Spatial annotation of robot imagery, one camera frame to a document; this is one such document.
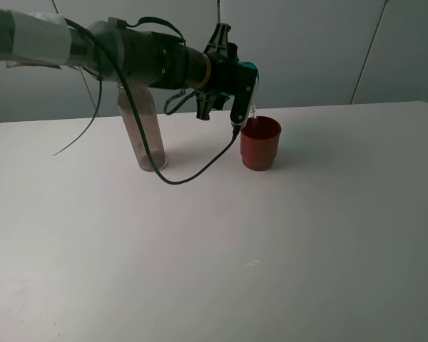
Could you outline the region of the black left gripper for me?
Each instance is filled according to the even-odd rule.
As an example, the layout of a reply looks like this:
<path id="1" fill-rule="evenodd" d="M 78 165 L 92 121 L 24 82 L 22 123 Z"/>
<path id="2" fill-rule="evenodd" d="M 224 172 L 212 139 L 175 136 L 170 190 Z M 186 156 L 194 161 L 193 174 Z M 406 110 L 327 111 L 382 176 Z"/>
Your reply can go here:
<path id="1" fill-rule="evenodd" d="M 238 47 L 229 42 L 230 25 L 216 24 L 213 35 L 204 49 L 208 81 L 197 91 L 197 115 L 200 120 L 209 120 L 213 109 L 221 110 L 229 97 L 235 98 L 230 114 L 231 120 L 242 120 L 240 109 L 240 66 Z"/>

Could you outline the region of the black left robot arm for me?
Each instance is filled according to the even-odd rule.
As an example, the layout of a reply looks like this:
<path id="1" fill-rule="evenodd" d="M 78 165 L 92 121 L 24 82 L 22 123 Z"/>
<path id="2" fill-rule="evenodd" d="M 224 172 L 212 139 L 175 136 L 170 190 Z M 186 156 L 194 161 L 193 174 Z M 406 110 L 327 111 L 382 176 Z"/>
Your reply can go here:
<path id="1" fill-rule="evenodd" d="M 186 45 L 180 33 L 135 31 L 120 19 L 75 28 L 56 14 L 23 14 L 0 9 L 0 61 L 82 67 L 105 81 L 121 78 L 150 88 L 191 88 L 197 117 L 208 120 L 229 95 L 251 88 L 255 72 L 240 64 L 230 27 L 217 25 L 203 52 Z"/>

